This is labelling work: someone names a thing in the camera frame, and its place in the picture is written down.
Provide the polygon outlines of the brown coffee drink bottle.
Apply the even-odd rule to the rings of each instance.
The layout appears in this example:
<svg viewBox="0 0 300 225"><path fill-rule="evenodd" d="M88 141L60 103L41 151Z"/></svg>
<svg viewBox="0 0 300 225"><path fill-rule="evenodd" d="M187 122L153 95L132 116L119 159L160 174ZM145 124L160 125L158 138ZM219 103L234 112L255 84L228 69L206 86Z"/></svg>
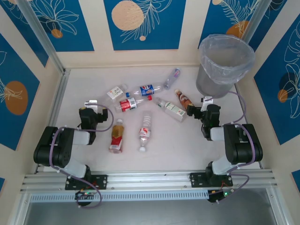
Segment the brown coffee drink bottle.
<svg viewBox="0 0 300 225"><path fill-rule="evenodd" d="M180 90L175 90L175 95L178 97L181 105L184 107L185 110L188 110L190 107L194 106L192 101L186 95L184 95Z"/></svg>

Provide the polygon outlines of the green white label clear bottle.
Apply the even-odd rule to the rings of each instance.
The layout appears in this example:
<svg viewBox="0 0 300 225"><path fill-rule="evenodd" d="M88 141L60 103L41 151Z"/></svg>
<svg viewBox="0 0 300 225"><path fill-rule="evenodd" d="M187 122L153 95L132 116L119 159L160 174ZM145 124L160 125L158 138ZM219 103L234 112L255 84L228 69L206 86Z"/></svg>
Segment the green white label clear bottle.
<svg viewBox="0 0 300 225"><path fill-rule="evenodd" d="M159 97L153 98L153 101L163 112L179 122L182 122L187 117L187 113L184 110L169 101Z"/></svg>

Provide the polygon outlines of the white green label square bottle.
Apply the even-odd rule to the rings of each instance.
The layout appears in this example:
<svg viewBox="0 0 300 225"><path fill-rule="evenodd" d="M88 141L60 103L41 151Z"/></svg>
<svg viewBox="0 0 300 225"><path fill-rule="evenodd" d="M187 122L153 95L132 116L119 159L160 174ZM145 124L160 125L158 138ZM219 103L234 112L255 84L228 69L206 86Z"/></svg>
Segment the white green label square bottle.
<svg viewBox="0 0 300 225"><path fill-rule="evenodd" d="M115 86L107 92L107 96L109 100L114 103L126 95L127 89L128 87L125 84Z"/></svg>

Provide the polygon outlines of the amber tea bottle red label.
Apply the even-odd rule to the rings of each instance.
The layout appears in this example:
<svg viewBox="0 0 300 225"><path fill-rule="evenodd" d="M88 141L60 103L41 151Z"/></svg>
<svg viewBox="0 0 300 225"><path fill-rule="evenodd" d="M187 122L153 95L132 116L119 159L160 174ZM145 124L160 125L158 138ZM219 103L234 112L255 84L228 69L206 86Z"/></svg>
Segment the amber tea bottle red label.
<svg viewBox="0 0 300 225"><path fill-rule="evenodd" d="M116 124L112 128L112 140L109 147L109 151L114 154L122 153L124 126L123 120L117 119Z"/></svg>

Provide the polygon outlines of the red label red cap bottle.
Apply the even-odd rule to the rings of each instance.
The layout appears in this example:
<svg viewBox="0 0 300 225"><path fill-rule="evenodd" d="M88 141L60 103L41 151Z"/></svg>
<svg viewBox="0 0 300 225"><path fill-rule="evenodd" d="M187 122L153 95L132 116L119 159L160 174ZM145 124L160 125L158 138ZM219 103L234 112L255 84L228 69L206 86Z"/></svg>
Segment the red label red cap bottle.
<svg viewBox="0 0 300 225"><path fill-rule="evenodd" d="M114 109L117 113L124 113L133 109L136 109L145 103L152 100L152 96L138 96L138 97L129 97L122 101L119 101Z"/></svg>

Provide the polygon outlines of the clear red label water bottle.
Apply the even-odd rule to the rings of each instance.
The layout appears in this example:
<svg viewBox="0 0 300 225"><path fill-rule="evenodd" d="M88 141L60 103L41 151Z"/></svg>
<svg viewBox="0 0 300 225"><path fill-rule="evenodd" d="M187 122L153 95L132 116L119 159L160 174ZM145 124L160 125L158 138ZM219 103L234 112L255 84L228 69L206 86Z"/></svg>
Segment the clear red label water bottle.
<svg viewBox="0 0 300 225"><path fill-rule="evenodd" d="M146 151L146 146L151 138L151 127L152 127L152 112L143 111L142 125L139 130L139 141L140 141L140 152Z"/></svg>

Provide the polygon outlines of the blue label cola bottle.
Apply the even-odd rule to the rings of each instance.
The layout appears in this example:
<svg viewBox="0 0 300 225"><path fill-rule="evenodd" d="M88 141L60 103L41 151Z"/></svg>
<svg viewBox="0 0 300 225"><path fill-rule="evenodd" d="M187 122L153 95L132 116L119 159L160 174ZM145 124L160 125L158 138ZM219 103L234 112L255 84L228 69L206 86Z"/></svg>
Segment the blue label cola bottle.
<svg viewBox="0 0 300 225"><path fill-rule="evenodd" d="M144 86L137 86L130 91L125 93L127 98L136 97L136 96L149 96L158 94L163 91L163 84L161 82L153 82Z"/></svg>

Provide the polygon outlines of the grey trash bin with liner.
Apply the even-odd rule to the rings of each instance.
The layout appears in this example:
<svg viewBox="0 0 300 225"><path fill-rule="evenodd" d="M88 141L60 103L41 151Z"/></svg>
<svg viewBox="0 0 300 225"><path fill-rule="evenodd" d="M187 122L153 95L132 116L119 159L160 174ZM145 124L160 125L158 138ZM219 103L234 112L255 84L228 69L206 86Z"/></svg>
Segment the grey trash bin with liner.
<svg viewBox="0 0 300 225"><path fill-rule="evenodd" d="M245 41L225 34L211 34L199 45L200 64L216 84L234 84L255 63L255 52Z"/></svg>

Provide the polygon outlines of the left small controller board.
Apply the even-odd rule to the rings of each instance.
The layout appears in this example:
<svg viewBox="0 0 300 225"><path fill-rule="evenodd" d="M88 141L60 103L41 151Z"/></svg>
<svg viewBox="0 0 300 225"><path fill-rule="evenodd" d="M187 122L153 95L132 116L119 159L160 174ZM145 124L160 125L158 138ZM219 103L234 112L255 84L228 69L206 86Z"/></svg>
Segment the left small controller board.
<svg viewBox="0 0 300 225"><path fill-rule="evenodd" d="M75 193L75 200L92 200L94 199L95 192L78 191Z"/></svg>

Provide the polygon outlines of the right small controller board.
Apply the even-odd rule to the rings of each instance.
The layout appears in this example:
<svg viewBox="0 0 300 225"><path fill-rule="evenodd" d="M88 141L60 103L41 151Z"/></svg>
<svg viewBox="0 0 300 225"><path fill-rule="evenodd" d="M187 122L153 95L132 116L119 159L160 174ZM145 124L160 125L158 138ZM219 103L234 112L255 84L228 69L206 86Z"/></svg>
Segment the right small controller board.
<svg viewBox="0 0 300 225"><path fill-rule="evenodd" d="M217 203L217 204L219 204L219 202L221 200L223 200L226 197L228 197L234 191L235 191L234 189L209 190L208 191L208 194L209 194L208 201L210 203Z"/></svg>

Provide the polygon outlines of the left aluminium side rail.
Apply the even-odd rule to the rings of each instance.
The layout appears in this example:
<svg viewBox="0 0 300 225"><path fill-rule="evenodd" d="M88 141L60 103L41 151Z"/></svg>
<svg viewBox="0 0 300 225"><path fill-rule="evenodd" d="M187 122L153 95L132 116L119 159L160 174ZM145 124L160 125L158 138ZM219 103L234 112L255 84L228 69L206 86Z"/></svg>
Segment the left aluminium side rail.
<svg viewBox="0 0 300 225"><path fill-rule="evenodd" d="M50 146L48 148L51 147L51 144L53 142L53 137L54 137L56 131L58 130L55 127L55 124L56 124L60 106L61 106L61 103L63 100L64 92L65 92L68 78L70 75L70 71L71 71L70 69L66 69L60 79L60 83L58 85L56 95L54 98L54 102L53 102L53 105L51 108L48 126L45 128L45 131L44 131L43 135L41 136L42 141L45 141L46 144L50 144Z"/></svg>

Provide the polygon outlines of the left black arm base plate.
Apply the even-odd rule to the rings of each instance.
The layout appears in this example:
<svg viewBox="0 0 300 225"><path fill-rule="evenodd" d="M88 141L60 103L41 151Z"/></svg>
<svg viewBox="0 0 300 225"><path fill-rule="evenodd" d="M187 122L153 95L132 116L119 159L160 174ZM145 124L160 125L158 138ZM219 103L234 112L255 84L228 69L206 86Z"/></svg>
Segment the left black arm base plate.
<svg viewBox="0 0 300 225"><path fill-rule="evenodd" d="M106 190L107 175L91 175L88 178L88 182L94 185L98 190ZM65 184L65 190L91 190L92 187L82 181L74 178L67 178Z"/></svg>

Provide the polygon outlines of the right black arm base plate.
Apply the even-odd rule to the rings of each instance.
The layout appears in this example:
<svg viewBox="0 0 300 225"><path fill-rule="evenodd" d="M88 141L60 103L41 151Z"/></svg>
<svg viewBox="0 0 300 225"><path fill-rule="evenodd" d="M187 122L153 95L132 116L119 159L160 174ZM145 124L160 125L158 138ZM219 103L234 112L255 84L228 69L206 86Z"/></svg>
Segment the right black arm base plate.
<svg viewBox="0 0 300 225"><path fill-rule="evenodd" d="M204 172L194 172L189 175L191 187L193 188L221 188L232 187L231 176L227 175L207 175Z"/></svg>

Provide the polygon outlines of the left aluminium frame post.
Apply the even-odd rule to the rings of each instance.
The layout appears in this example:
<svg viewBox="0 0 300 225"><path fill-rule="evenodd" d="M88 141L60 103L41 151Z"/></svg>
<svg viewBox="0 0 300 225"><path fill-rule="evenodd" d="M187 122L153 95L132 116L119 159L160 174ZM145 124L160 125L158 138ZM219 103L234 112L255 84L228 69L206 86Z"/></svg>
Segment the left aluminium frame post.
<svg viewBox="0 0 300 225"><path fill-rule="evenodd" d="M20 11L22 12L23 16L25 17L26 21L28 22L29 26L35 33L35 36L38 38L42 47L46 51L47 55L52 60L57 70L63 75L65 72L65 68L61 63L54 46L52 45L48 35L46 34L35 12L31 8L29 2L27 0L15 0L15 1Z"/></svg>

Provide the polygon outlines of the aluminium frame post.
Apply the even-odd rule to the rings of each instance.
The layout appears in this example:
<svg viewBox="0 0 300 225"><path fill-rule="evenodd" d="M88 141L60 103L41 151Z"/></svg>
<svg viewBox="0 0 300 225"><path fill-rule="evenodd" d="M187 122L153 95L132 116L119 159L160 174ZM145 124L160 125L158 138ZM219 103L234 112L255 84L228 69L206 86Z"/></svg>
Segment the aluminium frame post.
<svg viewBox="0 0 300 225"><path fill-rule="evenodd" d="M258 6L255 9L253 16L251 17L246 30L242 36L242 40L247 44L250 42L254 35L258 25L260 24L265 12L267 11L272 0L259 0Z"/></svg>
<svg viewBox="0 0 300 225"><path fill-rule="evenodd" d="M22 12L23 16L25 17L26 21L28 22L29 26L35 33L35 36L38 38L42 47L46 51L47 55L52 60L57 70L63 75L65 72L65 68L61 63L54 46L52 45L48 35L46 34L35 12L31 8L29 2L27 0L15 0L15 1L20 11Z"/></svg>

